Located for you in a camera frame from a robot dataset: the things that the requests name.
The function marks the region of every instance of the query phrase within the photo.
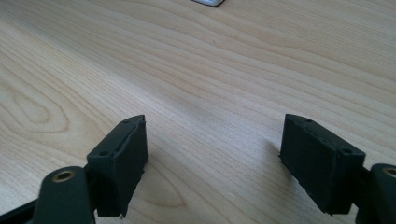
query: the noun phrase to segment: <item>screw hole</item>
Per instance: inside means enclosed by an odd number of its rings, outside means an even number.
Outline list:
[[[349,148],[343,148],[343,149],[341,149],[344,153],[346,153],[346,154],[350,154],[350,153],[352,153],[352,150],[351,149],[349,149]]]
[[[52,178],[52,181],[56,183],[60,183],[69,180],[74,176],[75,176],[74,171],[61,171]]]
[[[396,178],[396,169],[395,169],[395,168],[391,168],[391,167],[384,168],[384,172],[385,172],[387,175],[390,175],[390,176]]]
[[[107,156],[108,155],[108,151],[101,151],[99,153],[99,156]]]

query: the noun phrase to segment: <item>clamp jaw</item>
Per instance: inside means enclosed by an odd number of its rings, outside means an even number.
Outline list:
[[[0,216],[1,224],[95,223],[125,216],[149,158],[145,116],[120,122],[87,156],[87,165],[47,175],[37,200]]]
[[[396,223],[396,166],[363,167],[366,154],[311,119],[286,115],[280,159],[318,208],[359,207],[356,223]]]

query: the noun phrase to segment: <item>white object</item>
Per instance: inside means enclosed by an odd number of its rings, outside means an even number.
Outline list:
[[[222,3],[224,0],[192,0],[192,1],[197,2],[197,3],[202,3],[204,5],[211,6],[211,7],[216,7],[220,3]]]

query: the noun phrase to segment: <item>light wood surface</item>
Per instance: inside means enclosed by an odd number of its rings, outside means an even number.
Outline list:
[[[278,158],[286,113],[396,163],[394,0],[0,0],[0,214],[145,114],[125,219],[354,223],[322,214]]]

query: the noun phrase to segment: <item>wooden table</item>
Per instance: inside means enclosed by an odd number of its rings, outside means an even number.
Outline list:
[[[0,0],[0,213],[145,114],[149,161],[124,220],[354,223],[281,164],[286,113],[396,163],[396,3]]]

